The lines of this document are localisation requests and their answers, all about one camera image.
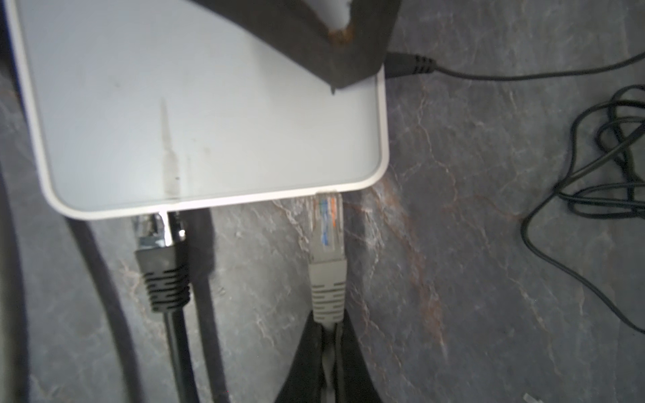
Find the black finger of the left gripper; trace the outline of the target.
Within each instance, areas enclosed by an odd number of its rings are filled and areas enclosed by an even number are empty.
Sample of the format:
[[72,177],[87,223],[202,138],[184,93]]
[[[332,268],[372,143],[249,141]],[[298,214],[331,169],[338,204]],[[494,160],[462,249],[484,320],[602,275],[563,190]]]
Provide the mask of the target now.
[[352,1],[349,23],[332,30],[304,1],[197,1],[335,89],[376,75],[400,1]]

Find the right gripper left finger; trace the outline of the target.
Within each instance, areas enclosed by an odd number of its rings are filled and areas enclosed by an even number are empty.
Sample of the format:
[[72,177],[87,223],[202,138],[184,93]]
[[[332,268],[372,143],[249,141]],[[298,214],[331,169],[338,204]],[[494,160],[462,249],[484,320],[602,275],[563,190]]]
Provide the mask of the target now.
[[310,312],[275,403],[320,403],[324,385],[324,328]]

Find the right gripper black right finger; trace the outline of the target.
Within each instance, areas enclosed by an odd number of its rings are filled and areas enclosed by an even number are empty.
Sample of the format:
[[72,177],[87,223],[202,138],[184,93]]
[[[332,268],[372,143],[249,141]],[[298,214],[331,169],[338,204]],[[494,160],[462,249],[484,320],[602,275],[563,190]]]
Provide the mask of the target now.
[[344,317],[336,327],[334,351],[337,402],[382,403],[371,379],[350,317]]

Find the white network switch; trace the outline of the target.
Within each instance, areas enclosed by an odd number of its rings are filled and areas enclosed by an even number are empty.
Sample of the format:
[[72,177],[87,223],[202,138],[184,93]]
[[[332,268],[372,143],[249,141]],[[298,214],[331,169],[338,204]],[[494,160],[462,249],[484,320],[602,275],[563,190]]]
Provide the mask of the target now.
[[361,190],[389,164],[383,75],[333,90],[188,1],[6,1],[41,191],[120,218]]

